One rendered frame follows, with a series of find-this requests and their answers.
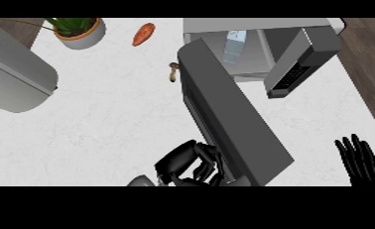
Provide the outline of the orange carrot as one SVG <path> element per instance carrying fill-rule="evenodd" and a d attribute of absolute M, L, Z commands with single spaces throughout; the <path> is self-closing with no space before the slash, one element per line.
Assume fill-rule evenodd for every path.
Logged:
<path fill-rule="evenodd" d="M 151 37 L 152 33 L 155 30 L 155 25 L 152 23 L 146 23 L 138 30 L 135 37 L 133 37 L 133 41 L 132 41 L 132 45 L 135 47 L 138 47 Z"/>

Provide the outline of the brown mushroom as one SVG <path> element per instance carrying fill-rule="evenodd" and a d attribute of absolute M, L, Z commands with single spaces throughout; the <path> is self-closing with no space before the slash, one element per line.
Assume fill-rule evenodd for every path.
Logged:
<path fill-rule="evenodd" d="M 179 69 L 179 63 L 177 62 L 171 62 L 169 64 L 171 71 L 170 71 L 170 81 L 174 82 L 176 81 L 176 71 Z"/>

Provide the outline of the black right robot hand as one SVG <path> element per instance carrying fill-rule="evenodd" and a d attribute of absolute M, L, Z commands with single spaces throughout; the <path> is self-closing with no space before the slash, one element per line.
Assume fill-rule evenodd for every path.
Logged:
<path fill-rule="evenodd" d="M 375 186 L 375 153 L 356 134 L 334 141 L 353 186 Z"/>

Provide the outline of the dark grey microwave door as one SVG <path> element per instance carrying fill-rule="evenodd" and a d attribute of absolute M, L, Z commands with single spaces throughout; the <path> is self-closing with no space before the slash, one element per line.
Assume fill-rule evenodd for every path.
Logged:
<path fill-rule="evenodd" d="M 203 39 L 179 52 L 183 101 L 232 178 L 265 186 L 293 164 L 282 142 Z"/>

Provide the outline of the grey microwave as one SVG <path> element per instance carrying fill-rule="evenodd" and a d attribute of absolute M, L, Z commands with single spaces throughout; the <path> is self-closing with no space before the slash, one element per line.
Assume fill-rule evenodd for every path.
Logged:
<path fill-rule="evenodd" d="M 203 39 L 235 82 L 260 81 L 269 98 L 287 97 L 341 50 L 338 18 L 186 18 L 185 45 Z M 223 63 L 231 31 L 247 31 L 239 61 Z"/>

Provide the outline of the pale grey rounded appliance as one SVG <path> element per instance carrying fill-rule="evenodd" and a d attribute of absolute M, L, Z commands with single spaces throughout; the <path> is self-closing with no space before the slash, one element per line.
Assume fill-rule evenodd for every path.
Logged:
<path fill-rule="evenodd" d="M 0 109 L 22 113 L 53 95 L 55 68 L 0 28 Z"/>

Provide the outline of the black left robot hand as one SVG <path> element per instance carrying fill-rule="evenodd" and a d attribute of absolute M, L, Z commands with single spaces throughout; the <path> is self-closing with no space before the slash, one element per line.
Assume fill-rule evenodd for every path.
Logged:
<path fill-rule="evenodd" d="M 194 177 L 182 178 L 197 160 L 201 165 Z M 222 153 L 214 146 L 191 140 L 157 162 L 155 171 L 164 185 L 173 182 L 176 186 L 219 186 L 225 179 Z"/>

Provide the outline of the milk carton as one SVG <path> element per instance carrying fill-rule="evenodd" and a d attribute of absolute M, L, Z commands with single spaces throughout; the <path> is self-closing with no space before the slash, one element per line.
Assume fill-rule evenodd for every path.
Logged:
<path fill-rule="evenodd" d="M 235 64 L 239 61 L 244 46 L 247 41 L 247 31 L 231 31 L 228 34 L 223 63 Z"/>

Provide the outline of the potted green plant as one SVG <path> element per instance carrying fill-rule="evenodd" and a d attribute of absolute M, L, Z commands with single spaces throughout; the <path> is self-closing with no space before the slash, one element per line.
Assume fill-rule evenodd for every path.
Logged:
<path fill-rule="evenodd" d="M 102 18 L 47 18 L 52 31 L 64 45 L 73 50 L 93 47 L 105 35 Z"/>

